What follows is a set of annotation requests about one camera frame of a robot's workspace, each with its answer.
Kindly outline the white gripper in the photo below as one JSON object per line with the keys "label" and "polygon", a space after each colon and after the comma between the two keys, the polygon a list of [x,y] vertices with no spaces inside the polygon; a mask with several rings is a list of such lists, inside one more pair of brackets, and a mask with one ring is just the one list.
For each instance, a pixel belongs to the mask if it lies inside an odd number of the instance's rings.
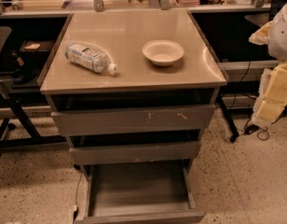
{"label": "white gripper", "polygon": [[264,69],[258,92],[259,96],[253,106],[252,123],[266,127],[287,106],[287,62],[279,63],[273,70]]}

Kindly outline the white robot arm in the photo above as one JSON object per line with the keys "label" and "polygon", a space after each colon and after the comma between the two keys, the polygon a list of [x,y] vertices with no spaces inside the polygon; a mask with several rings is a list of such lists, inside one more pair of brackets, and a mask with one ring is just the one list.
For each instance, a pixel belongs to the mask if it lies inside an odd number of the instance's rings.
{"label": "white robot arm", "polygon": [[264,69],[259,86],[259,97],[253,106],[252,124],[265,128],[272,124],[287,106],[287,3],[249,37],[255,45],[267,45],[268,54],[278,65]]}

